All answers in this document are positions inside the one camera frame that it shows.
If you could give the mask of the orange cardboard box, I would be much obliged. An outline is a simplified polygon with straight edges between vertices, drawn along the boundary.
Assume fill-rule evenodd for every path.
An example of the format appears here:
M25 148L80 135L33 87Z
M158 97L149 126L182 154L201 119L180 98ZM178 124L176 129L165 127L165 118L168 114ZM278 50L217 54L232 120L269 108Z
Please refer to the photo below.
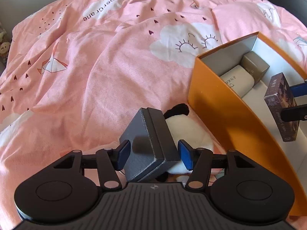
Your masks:
M239 97L221 76L253 51L269 66L263 78ZM306 72L259 32L199 55L195 60L188 103L221 146L236 149L287 181L295 192L290 214L306 215L306 122L297 138L284 142L264 95L273 75L283 73L289 85L306 80Z

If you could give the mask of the dark illustrated card box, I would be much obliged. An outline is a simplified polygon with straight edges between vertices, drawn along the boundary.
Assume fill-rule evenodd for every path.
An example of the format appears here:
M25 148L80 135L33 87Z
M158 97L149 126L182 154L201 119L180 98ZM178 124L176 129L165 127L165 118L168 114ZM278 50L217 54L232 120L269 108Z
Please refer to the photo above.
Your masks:
M281 118L282 109L297 105L283 73L278 73L271 77L264 100L273 116L283 141L295 141L299 129L299 122L285 122Z

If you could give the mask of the plush toy storage column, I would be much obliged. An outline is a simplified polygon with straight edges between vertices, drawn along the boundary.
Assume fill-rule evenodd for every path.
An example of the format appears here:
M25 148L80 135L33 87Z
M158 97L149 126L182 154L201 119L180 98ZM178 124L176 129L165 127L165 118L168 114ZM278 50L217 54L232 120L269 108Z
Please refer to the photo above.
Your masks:
M1 63L6 66L9 50L10 50L11 40L6 32L6 30L3 28L2 24L0 24L0 57L1 57Z

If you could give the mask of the small brown cardboard box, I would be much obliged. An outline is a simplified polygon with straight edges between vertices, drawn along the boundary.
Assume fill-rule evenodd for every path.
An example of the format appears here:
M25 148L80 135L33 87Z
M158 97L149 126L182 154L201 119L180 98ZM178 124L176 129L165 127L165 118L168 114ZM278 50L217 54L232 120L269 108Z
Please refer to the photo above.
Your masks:
M255 52L243 55L240 65L254 78L256 85L265 75L270 66Z

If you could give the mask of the pink patterned duvet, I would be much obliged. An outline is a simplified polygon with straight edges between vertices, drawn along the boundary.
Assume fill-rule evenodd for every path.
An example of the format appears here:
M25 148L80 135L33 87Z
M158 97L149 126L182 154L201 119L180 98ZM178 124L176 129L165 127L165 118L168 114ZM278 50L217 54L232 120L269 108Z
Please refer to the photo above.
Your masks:
M114 145L141 107L187 101L196 56L261 32L306 68L306 27L266 0L58 0L15 26L1 74L1 229L14 192L80 149Z

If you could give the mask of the white panda plush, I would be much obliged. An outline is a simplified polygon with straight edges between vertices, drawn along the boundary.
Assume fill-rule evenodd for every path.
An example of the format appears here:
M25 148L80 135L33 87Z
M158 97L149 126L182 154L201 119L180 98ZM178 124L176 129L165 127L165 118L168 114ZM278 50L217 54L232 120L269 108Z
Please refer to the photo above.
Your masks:
M213 150L214 143L211 136L189 116L189 107L185 103L180 103L164 113L167 126L169 127L174 143L178 145L179 140L185 140L192 148L204 147ZM159 175L158 182L166 182L170 175L183 176L182 180L187 180L191 171L187 170L180 160L168 171Z

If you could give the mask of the long white box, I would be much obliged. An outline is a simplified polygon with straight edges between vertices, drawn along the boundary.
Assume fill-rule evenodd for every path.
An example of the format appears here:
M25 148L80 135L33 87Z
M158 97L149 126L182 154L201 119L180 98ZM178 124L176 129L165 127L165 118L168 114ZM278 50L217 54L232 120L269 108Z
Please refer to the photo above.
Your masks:
M241 98L254 86L254 78L241 65L235 66L220 78Z

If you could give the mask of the black gift box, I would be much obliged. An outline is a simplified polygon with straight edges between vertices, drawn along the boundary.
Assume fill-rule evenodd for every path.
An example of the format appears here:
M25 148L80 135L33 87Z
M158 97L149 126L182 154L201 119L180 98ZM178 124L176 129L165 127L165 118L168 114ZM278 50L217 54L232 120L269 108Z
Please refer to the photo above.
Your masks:
M180 161L164 115L154 108L141 108L119 138L129 140L131 153L124 166L128 182L147 182Z

